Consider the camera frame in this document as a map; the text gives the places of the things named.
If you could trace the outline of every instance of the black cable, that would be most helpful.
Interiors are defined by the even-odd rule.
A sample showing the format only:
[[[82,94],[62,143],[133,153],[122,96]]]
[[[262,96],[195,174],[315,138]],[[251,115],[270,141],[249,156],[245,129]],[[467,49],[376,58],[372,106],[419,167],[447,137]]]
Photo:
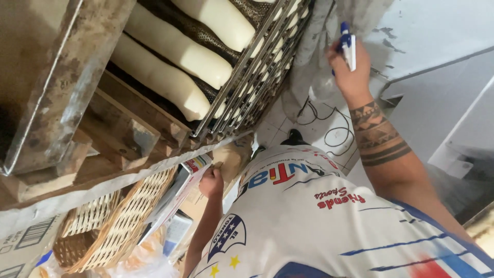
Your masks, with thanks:
[[[352,141],[350,142],[350,145],[353,144],[353,141],[355,141],[355,135],[353,134],[353,132],[350,130],[350,123],[348,122],[348,119],[346,118],[345,115],[343,115],[343,113],[340,112],[340,110],[338,110],[338,108],[333,108],[333,111],[331,111],[331,114],[328,116],[328,117],[325,117],[325,118],[319,118],[319,114],[317,112],[317,109],[315,108],[315,106],[311,103],[311,101],[308,101],[307,102],[307,105],[309,106],[309,108],[312,110],[312,113],[314,114],[314,119],[312,121],[310,121],[309,123],[306,123],[306,124],[301,124],[298,122],[297,120],[297,123],[301,126],[306,126],[306,125],[310,125],[312,124],[315,120],[326,120],[327,118],[331,117],[333,115],[333,113],[336,111],[338,113],[340,113],[340,115],[343,117],[343,119],[345,119],[345,122],[346,122],[346,126],[347,127],[337,127],[337,128],[332,128],[330,130],[328,130],[328,132],[326,132],[326,135],[324,135],[324,144],[326,144],[327,146],[329,147],[339,147],[341,145],[343,145],[348,137],[350,136],[350,134],[352,135]],[[337,145],[330,145],[326,142],[326,138],[328,137],[328,134],[333,131],[333,130],[337,130],[337,129],[344,129],[347,131],[346,133],[346,137],[345,137],[345,140],[343,140],[342,143],[340,144],[337,144]],[[346,152],[348,152],[348,150],[350,150],[350,147],[348,147],[344,152],[342,152],[341,154],[335,154],[334,152],[332,151],[327,151],[326,153],[332,153],[334,156],[342,156],[343,154],[345,154]]]

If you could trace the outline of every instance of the yellow star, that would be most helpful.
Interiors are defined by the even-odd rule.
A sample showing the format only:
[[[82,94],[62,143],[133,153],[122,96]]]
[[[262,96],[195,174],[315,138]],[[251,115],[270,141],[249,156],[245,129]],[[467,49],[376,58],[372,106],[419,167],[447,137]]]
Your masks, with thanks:
[[[214,267],[211,267],[211,274],[209,276],[213,276],[213,278],[216,278],[216,273],[218,272],[218,264],[216,264]]]
[[[239,261],[239,256],[235,256],[235,257],[230,257],[230,259],[232,259],[232,262],[230,263],[230,267],[233,267],[233,269],[235,269],[235,267],[237,267],[237,264],[240,263]]]

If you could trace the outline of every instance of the barcode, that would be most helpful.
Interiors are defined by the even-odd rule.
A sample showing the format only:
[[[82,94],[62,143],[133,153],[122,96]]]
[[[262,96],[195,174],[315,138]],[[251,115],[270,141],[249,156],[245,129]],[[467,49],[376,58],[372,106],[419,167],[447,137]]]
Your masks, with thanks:
[[[19,243],[15,246],[15,250],[40,243],[54,220],[55,217],[52,217],[48,220],[39,222],[38,224],[29,227],[22,236]]]
[[[17,278],[21,273],[24,264],[0,271],[0,278]]]

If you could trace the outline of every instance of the tribal tattoo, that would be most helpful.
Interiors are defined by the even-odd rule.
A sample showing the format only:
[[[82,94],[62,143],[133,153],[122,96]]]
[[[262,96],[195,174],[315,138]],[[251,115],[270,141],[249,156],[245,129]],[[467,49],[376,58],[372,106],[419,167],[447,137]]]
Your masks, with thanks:
[[[374,101],[350,110],[350,116],[364,166],[380,165],[412,150]]]

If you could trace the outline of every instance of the person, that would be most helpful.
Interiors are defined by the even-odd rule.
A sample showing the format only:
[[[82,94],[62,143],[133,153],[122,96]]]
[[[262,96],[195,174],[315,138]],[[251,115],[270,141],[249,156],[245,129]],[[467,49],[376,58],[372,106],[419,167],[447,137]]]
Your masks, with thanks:
[[[345,180],[324,151],[292,130],[247,165],[225,215],[220,172],[203,176],[208,202],[185,277],[494,277],[492,259],[442,205],[423,164],[374,102],[362,43],[353,72],[336,46],[327,58],[375,193]]]

